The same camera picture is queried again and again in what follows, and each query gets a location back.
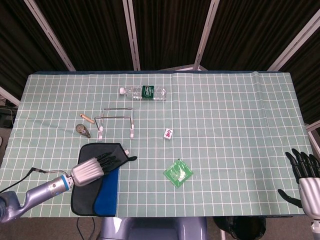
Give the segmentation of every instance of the table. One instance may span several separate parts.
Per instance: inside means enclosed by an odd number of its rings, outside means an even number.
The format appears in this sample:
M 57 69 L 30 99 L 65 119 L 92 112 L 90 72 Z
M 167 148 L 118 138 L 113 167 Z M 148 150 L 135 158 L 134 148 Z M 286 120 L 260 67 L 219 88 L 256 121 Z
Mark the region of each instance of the table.
M 166 101 L 132 101 L 130 85 L 158 85 Z M 30 75 L 0 169 L 0 188 L 31 167 L 70 169 L 81 146 L 97 142 L 97 127 L 83 120 L 103 108 L 134 108 L 135 136 L 127 120 L 104 121 L 104 142 L 121 143 L 138 160 L 120 168 L 118 217 L 292 215 L 281 188 L 299 197 L 285 152 L 311 153 L 289 73 L 59 73 Z M 83 123 L 91 139 L 75 126 Z M 171 140 L 163 138 L 173 129 Z M 163 172 L 181 158 L 193 176 L 175 188 Z M 33 173 L 12 189 L 27 189 L 58 174 Z M 31 209 L 24 217 L 73 217 L 71 192 Z

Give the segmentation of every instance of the water bottle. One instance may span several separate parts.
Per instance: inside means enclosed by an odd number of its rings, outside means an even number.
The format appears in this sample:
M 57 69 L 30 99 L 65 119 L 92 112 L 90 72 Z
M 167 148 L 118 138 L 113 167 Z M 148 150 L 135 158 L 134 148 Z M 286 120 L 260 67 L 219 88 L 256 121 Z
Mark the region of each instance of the water bottle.
M 164 86 L 129 86 L 121 87 L 120 94 L 126 95 L 132 99 L 151 99 L 165 101 L 167 99 L 167 90 Z

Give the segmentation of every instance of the blue cloth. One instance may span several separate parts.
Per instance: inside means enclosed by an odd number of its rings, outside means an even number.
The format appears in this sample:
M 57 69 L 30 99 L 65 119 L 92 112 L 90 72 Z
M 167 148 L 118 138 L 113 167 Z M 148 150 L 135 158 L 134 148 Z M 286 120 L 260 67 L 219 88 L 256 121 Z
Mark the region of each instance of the blue cloth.
M 113 217 L 117 211 L 119 168 L 103 177 L 100 191 L 95 199 L 93 211 L 99 217 Z

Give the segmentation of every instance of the green bottle label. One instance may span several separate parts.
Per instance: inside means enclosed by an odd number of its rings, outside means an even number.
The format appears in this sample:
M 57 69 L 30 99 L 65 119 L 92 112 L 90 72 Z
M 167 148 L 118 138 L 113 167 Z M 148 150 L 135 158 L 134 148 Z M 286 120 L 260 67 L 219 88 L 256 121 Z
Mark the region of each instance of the green bottle label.
M 155 86 L 142 86 L 142 99 L 154 99 Z

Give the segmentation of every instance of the bottle cap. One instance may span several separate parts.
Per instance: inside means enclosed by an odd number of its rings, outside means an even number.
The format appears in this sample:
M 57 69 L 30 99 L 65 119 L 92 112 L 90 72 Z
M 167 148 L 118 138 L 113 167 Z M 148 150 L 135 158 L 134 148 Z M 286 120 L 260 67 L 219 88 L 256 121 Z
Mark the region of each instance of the bottle cap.
M 120 94 L 124 95 L 126 93 L 126 89 L 124 87 L 120 87 Z

